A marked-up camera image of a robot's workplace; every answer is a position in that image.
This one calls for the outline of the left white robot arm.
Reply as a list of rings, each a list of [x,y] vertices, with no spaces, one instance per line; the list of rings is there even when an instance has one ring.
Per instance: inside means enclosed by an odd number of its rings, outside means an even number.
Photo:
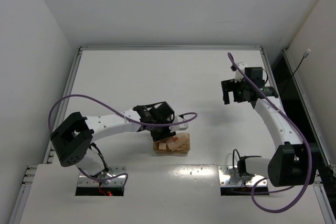
[[[122,112],[121,116],[83,116],[74,112],[51,133],[50,138],[62,167],[77,166],[95,177],[107,166],[101,155],[92,150],[92,143],[108,136],[142,131],[149,131],[153,141],[159,141],[175,135],[169,124],[178,120],[166,102],[152,107],[137,105]]]

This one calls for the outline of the metal base plate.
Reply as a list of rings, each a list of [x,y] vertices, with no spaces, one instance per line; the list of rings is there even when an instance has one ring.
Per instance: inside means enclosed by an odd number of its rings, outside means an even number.
[[[221,188],[252,188],[253,185],[263,176],[260,175],[244,175],[239,176],[232,166],[218,166],[219,185]]]
[[[85,185],[101,185],[103,187],[124,187],[129,178],[129,174],[125,172],[125,167],[116,166],[109,167],[108,171],[103,170],[95,175],[89,175],[83,169],[78,169],[80,172],[79,182],[86,180]]]

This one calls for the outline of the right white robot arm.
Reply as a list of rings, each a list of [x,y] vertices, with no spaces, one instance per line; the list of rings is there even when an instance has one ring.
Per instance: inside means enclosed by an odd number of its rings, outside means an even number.
[[[285,118],[286,114],[276,89],[266,86],[261,67],[246,67],[235,72],[235,77],[221,82],[223,101],[229,104],[229,93],[234,102],[248,102],[262,118],[274,142],[275,152],[267,159],[258,155],[242,156],[237,162],[239,176],[257,174],[270,180],[273,186],[298,186],[314,182],[316,159],[319,150],[316,144],[306,146],[301,134]]]

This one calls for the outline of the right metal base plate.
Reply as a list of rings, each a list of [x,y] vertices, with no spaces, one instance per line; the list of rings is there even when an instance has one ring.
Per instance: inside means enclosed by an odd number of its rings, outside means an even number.
[[[263,176],[260,175],[244,175],[239,176],[232,166],[218,166],[219,185],[221,188],[252,188],[253,185]]]

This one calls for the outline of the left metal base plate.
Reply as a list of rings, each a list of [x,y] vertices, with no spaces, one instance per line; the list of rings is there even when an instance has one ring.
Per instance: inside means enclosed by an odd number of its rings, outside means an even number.
[[[89,175],[83,169],[78,169],[80,172],[79,182],[86,180],[85,185],[101,185],[103,187],[124,187],[129,178],[129,174],[125,172],[125,167],[116,166],[109,167],[108,171],[103,170],[95,175]]]

